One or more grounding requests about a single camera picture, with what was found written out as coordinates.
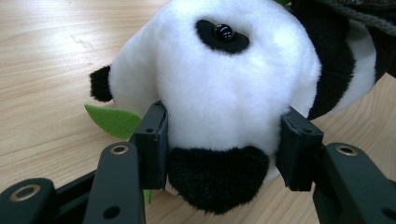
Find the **screw hole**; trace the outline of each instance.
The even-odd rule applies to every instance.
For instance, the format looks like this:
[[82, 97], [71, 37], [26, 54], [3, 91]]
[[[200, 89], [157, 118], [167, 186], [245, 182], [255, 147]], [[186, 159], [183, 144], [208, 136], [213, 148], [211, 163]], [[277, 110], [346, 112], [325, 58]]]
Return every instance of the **screw hole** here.
[[392, 210], [389, 209], [389, 208], [384, 208], [384, 209], [382, 209], [382, 213], [383, 213], [386, 217], [388, 217], [388, 218], [390, 218], [390, 219], [392, 219], [392, 220], [396, 220], [396, 212], [395, 212], [395, 211], [392, 211]]
[[352, 147], [347, 147], [347, 146], [337, 146], [336, 147], [337, 151], [347, 155], [347, 156], [357, 156], [358, 155], [358, 151], [356, 151], [355, 148]]
[[40, 186], [37, 184], [26, 185], [20, 189], [15, 190], [9, 199], [12, 202], [22, 202], [33, 196], [35, 196], [40, 191]]
[[313, 131], [312, 131], [311, 129], [305, 128], [305, 129], [303, 129], [303, 132], [305, 132], [305, 133], [312, 133]]
[[121, 155], [128, 151], [127, 146], [116, 146], [110, 149], [110, 153], [113, 155]]
[[116, 216], [118, 216], [120, 213], [120, 208], [118, 206], [111, 206], [105, 210], [103, 213], [103, 217], [105, 219], [112, 219]]

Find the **black plastic bracket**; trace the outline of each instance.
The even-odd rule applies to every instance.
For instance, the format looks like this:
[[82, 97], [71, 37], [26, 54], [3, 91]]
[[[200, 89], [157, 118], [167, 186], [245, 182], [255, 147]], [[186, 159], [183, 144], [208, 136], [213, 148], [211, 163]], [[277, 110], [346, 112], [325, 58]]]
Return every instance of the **black plastic bracket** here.
[[143, 189], [165, 189], [168, 154], [168, 118], [161, 102], [153, 104], [137, 127], [130, 142], [135, 143], [141, 157]]
[[55, 188], [45, 178], [23, 180], [0, 194], [0, 223], [48, 223], [56, 214]]
[[134, 144], [124, 142], [105, 148], [83, 223], [145, 223], [139, 176], [139, 154]]
[[319, 166], [314, 203], [320, 223], [396, 223], [396, 188], [364, 151], [332, 143], [318, 155]]
[[293, 191], [309, 191], [312, 186], [313, 155], [320, 149], [323, 132], [294, 108], [281, 118], [276, 167], [286, 187]]

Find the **panda head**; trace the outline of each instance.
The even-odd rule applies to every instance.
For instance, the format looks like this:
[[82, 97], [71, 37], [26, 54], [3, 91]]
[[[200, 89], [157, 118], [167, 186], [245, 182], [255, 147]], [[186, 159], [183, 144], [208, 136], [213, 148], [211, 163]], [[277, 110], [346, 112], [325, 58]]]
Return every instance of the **panda head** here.
[[122, 48], [109, 89], [168, 118], [169, 181], [196, 208], [248, 203], [276, 174], [280, 116], [307, 115], [319, 70], [304, 27], [273, 0], [173, 0]]

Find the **black fur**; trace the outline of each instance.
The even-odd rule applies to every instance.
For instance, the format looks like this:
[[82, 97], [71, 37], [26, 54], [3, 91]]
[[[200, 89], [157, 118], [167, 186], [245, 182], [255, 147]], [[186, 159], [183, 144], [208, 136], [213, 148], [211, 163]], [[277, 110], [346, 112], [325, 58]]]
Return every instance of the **black fur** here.
[[378, 81], [386, 72], [395, 76], [391, 65], [396, 58], [396, 37], [386, 35], [376, 28], [370, 28], [369, 31], [376, 49], [375, 81]]
[[268, 156], [255, 147], [227, 151], [175, 148], [169, 154], [168, 176], [184, 200], [218, 215], [250, 202], [268, 166]]
[[305, 27], [322, 64], [317, 97], [308, 116], [315, 119], [337, 105], [352, 79], [356, 62], [346, 42], [348, 19], [312, 0], [293, 1], [292, 11]]
[[110, 65], [103, 67], [90, 74], [91, 78], [91, 97], [98, 101], [108, 102], [113, 99], [108, 86], [108, 73]]
[[390, 65], [388, 69], [388, 73], [396, 78], [396, 60], [393, 60], [393, 63]]

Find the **black eye patch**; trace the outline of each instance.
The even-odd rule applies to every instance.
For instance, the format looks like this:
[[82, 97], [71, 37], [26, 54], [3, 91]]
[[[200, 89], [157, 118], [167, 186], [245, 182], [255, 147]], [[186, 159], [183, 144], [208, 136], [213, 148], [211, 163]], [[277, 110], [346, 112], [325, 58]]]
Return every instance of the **black eye patch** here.
[[248, 48], [249, 39], [228, 25], [200, 20], [195, 23], [195, 28], [201, 41], [213, 50], [239, 54]]

